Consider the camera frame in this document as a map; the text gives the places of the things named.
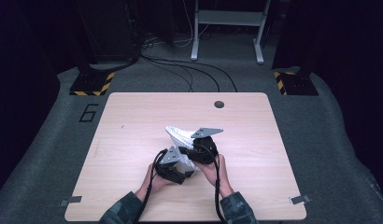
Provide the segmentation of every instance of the metal stand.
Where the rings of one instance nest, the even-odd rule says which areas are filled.
[[[199,48],[199,24],[225,24],[225,25],[246,25],[258,26],[259,32],[256,38],[253,39],[253,45],[256,53],[258,64],[263,64],[261,40],[264,24],[267,18],[268,8],[271,0],[266,0],[263,12],[240,12],[240,11],[214,11],[214,10],[199,10],[198,0],[195,0],[195,15],[194,15],[194,41],[191,50],[191,60],[197,61]]]

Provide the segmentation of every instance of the cable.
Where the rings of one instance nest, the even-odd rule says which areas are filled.
[[[143,203],[142,203],[142,207],[141,207],[141,209],[139,210],[139,213],[138,213],[138,215],[136,216],[136,218],[135,218],[135,220],[134,220],[134,223],[137,223],[137,222],[138,222],[138,220],[139,220],[140,217],[142,216],[143,211],[145,210],[146,204],[148,203],[148,199],[149,199],[150,192],[151,192],[151,189],[152,189],[153,178],[154,178],[154,176],[156,176],[156,175],[153,175],[153,170],[155,169],[155,166],[156,166],[156,163],[157,163],[157,159],[158,159],[162,154],[164,154],[166,151],[167,151],[167,149],[161,150],[161,151],[157,154],[156,158],[154,158],[153,164],[152,164],[151,169],[150,169],[150,181],[149,181],[148,191],[146,192],[145,200],[144,200]]]
[[[188,43],[186,43],[185,45],[181,45],[180,46],[180,45],[177,45],[176,42],[174,42],[175,46],[177,46],[178,48],[184,48],[184,47],[188,46],[192,42],[192,23],[191,23],[191,19],[189,18],[188,10],[186,9],[185,0],[183,0],[183,7],[185,8],[186,18],[188,19],[189,26],[191,28],[191,37],[190,37]]]
[[[178,77],[181,77],[181,78],[183,78],[187,83],[188,83],[188,85],[189,85],[189,90],[188,91],[191,91],[191,92],[193,92],[194,90],[192,89],[192,74],[187,70],[187,69],[185,69],[185,68],[183,68],[189,75],[190,75],[190,77],[191,77],[191,82],[189,82],[185,77],[183,77],[183,76],[181,76],[180,74],[178,74],[178,73],[176,73],[176,72],[173,72],[173,71],[171,71],[171,70],[169,70],[169,69],[166,69],[166,68],[164,68],[164,67],[161,67],[161,66],[159,66],[159,65],[157,65],[157,64],[155,64],[156,62],[154,62],[153,60],[151,60],[151,59],[149,59],[149,58],[145,58],[145,57],[142,57],[146,62],[148,62],[148,63],[150,63],[150,64],[152,64],[152,65],[154,65],[154,66],[157,66],[157,67],[159,67],[159,68],[161,68],[161,69],[163,69],[163,70],[165,70],[165,71],[167,71],[167,72],[170,72],[170,73],[172,73],[172,74],[175,74],[176,76],[178,76]]]
[[[215,0],[215,6],[214,6],[214,10],[216,10],[216,7],[218,6],[218,0]],[[203,34],[203,32],[206,30],[206,28],[204,28],[204,30],[198,34],[198,37],[200,37],[200,35]]]
[[[145,56],[145,55],[142,55],[142,54],[141,54],[141,57],[151,58],[152,60],[164,61],[164,62],[168,62],[168,63],[188,63],[188,64],[198,64],[198,65],[202,65],[202,66],[207,66],[207,67],[214,68],[214,69],[216,69],[216,70],[218,70],[218,71],[221,71],[227,78],[229,78],[230,81],[232,82],[234,91],[235,91],[235,92],[238,92],[238,89],[237,89],[237,87],[235,86],[235,83],[234,83],[233,79],[230,77],[230,75],[229,75],[227,72],[225,72],[224,70],[218,68],[217,66],[214,66],[214,65],[211,65],[211,64],[207,64],[207,63],[192,63],[192,62],[177,61],[177,60],[167,60],[167,59],[163,59],[163,58],[159,58],[159,57],[155,57],[155,58],[154,58],[154,57],[152,57],[152,56]],[[185,67],[188,67],[188,68],[190,68],[190,69],[194,69],[194,70],[198,70],[198,71],[200,71],[200,72],[202,72],[202,73],[204,73],[204,74],[207,75],[207,73],[205,73],[205,72],[203,72],[203,71],[201,71],[201,70],[199,70],[199,69],[191,68],[191,67],[189,67],[189,66],[185,66]],[[215,78],[213,78],[211,75],[208,75],[208,76],[210,76],[210,77],[215,81],[215,83],[217,83],[217,86],[218,86],[218,88],[219,88],[218,82],[215,80]]]
[[[204,72],[204,71],[202,71],[200,69],[193,68],[193,67],[190,67],[190,66],[185,66],[185,65],[181,65],[181,64],[174,64],[174,63],[179,63],[179,61],[170,61],[170,60],[161,59],[161,58],[157,58],[157,57],[156,58],[152,58],[152,57],[145,56],[145,55],[142,55],[142,54],[141,54],[141,57],[149,59],[149,60],[152,60],[152,61],[164,61],[164,62],[168,62],[168,63],[156,62],[158,64],[163,64],[163,65],[168,65],[168,66],[179,66],[179,67],[182,67],[182,68],[189,68],[189,69],[198,71],[200,73],[203,73],[203,74],[207,75],[208,77],[210,77],[215,82],[215,84],[217,86],[217,89],[218,89],[218,92],[220,92],[220,86],[219,86],[218,81],[215,78],[213,78],[211,75],[209,75],[207,72]]]
[[[220,208],[219,208],[220,164],[217,163],[214,155],[212,154],[212,152],[208,148],[206,148],[205,146],[200,145],[200,144],[193,144],[193,145],[197,146],[197,147],[202,147],[206,152],[208,152],[208,154],[211,156],[211,158],[214,161],[215,168],[217,170],[217,180],[215,181],[215,208],[216,208],[216,212],[218,214],[218,217],[219,217],[221,223],[227,223],[226,219],[224,219],[224,217],[221,215]]]

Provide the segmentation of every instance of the person's right hand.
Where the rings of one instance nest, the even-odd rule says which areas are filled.
[[[141,201],[145,201],[146,193],[148,191],[149,183],[150,183],[150,174],[151,169],[154,169],[153,164],[150,164],[148,167],[148,171],[146,172],[145,178],[139,190],[135,192],[135,196]],[[162,189],[165,185],[173,184],[172,181],[162,178],[159,175],[154,176],[153,181],[151,183],[151,193],[155,193]]]
[[[232,189],[232,186],[230,185],[229,177],[227,176],[226,161],[224,159],[224,156],[219,154],[216,158],[216,161],[220,168],[220,172],[219,172],[220,196],[222,198],[225,198],[228,195],[234,193],[234,190]],[[205,165],[205,164],[194,161],[194,164],[198,168],[200,168],[200,170],[204,173],[209,183],[215,187],[215,183],[217,180],[217,170],[215,167],[215,163],[212,162],[211,164]]]

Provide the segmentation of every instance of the hazard tape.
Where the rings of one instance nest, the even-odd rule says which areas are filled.
[[[111,73],[109,76],[107,76],[106,82],[104,87],[100,91],[70,91],[69,95],[79,95],[79,96],[86,96],[86,95],[105,95],[107,89],[109,89],[110,83],[112,81],[112,78],[115,76],[114,73]]]
[[[295,75],[293,72],[288,72],[288,73],[285,73],[285,74]],[[288,95],[287,91],[285,90],[284,83],[282,82],[281,74],[279,72],[275,72],[274,73],[274,77],[276,78],[276,82],[277,82],[279,91],[281,92],[281,95]]]

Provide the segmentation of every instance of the wooden table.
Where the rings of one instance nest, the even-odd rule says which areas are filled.
[[[224,102],[216,108],[215,102]],[[240,191],[259,220],[295,220],[306,216],[300,195],[264,93],[118,92],[112,93],[80,172],[68,221],[96,221],[130,190],[136,191],[157,153],[174,145],[167,125],[185,131],[220,128],[213,135],[226,158],[234,190]],[[214,188],[198,173],[183,185],[151,194],[141,221],[212,221]]]

